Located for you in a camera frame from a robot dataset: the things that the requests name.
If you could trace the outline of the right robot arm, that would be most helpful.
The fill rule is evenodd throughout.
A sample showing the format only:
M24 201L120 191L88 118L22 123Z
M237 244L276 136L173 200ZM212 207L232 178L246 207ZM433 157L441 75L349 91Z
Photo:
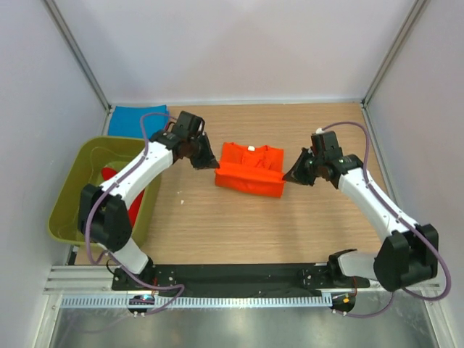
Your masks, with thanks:
M328 282L343 287L352 277L378 281L393 292L435 278L438 260L438 233L428 225L419 225L401 212L380 189L363 162L354 154L345 155L333 131L311 135L312 145L300 156L283 179L313 186L323 178L350 198L377 233L381 248L376 254L348 249L329 257Z

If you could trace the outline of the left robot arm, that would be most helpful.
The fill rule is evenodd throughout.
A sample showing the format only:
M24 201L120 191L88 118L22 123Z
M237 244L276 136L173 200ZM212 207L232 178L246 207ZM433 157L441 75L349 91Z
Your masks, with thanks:
M142 133L142 150L115 176L80 193L78 230L83 234L88 260L95 243L128 272L128 281L138 290L152 285L152 259L133 240L128 210L137 196L178 160L188 159L196 170L218 169L202 117L182 111L166 128L152 135Z

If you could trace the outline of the orange t shirt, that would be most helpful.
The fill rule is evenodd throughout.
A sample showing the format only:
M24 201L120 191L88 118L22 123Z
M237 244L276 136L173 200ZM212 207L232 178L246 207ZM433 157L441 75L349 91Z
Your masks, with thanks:
M280 198L283 194L284 150L225 142L215 185L247 194Z

